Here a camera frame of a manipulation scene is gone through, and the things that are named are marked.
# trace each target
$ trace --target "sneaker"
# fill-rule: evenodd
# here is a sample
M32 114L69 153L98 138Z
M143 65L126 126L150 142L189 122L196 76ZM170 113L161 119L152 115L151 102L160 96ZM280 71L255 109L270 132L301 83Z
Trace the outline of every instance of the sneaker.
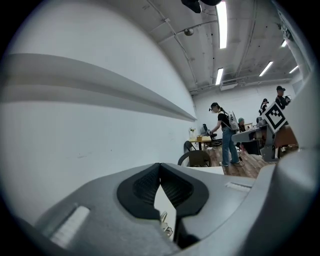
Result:
M233 164L236 167L244 167L245 163L244 162L231 162L231 164Z
M222 162L219 162L219 165L221 165L221 166L228 166L227 164L223 164Z

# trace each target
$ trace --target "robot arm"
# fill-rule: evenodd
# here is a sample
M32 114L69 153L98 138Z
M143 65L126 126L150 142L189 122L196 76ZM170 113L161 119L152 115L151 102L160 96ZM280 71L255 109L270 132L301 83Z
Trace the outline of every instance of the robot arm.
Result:
M263 138L265 143L261 145L260 153L266 162L275 162L278 161L275 147L276 133L286 123L287 120L282 112L282 108L277 102L274 102L263 112L261 117L258 117L255 129L235 134L232 136L232 140L236 143L261 141L263 134L265 134Z

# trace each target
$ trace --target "table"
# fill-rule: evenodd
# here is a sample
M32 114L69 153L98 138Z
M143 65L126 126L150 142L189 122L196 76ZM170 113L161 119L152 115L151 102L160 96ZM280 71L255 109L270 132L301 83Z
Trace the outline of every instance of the table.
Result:
M207 172L207 173L211 173L211 174L225 175L224 170L222 169L221 166L214 166L214 167L187 167L187 168L191 168L191 169L194 169L194 170Z
M201 141L197 141L197 138L190 138L190 142L198 142L199 143L199 150L202 150L201 142L211 142L211 137L210 136L202 136Z

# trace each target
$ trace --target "fluorescent light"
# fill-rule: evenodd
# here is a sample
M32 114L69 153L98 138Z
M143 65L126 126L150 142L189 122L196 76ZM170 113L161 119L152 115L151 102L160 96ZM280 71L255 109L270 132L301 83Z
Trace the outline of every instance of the fluorescent light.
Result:
M219 48L227 47L227 6L226 2L222 1L216 5L219 24Z
M292 69L289 74L291 74L292 72L294 72L296 69L298 68L298 66L296 66L294 69Z
M215 85L220 85L221 82L221 78L222 78L222 74L224 73L224 69L223 68L219 68L218 69L218 75L216 76L216 81L215 81Z
M281 47L285 47L287 45L287 42L286 40L283 40L282 44L281 44Z
M266 65L266 67L264 68L264 70L261 72L261 74L259 75L259 77L262 77L267 70L271 67L272 63L274 63L273 61L269 61L268 65Z

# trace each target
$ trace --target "ceiling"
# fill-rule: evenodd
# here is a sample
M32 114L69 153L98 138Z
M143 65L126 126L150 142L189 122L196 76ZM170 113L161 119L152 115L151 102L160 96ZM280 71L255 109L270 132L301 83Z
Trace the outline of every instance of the ceiling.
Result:
M225 0L227 47L219 48L216 8L200 1L194 13L181 0L104 0L138 23L162 48L192 95L215 86L219 68L222 81L238 86L284 84L297 66L283 34L277 10L270 0ZM186 36L184 29L193 28ZM259 74L273 61L264 76Z

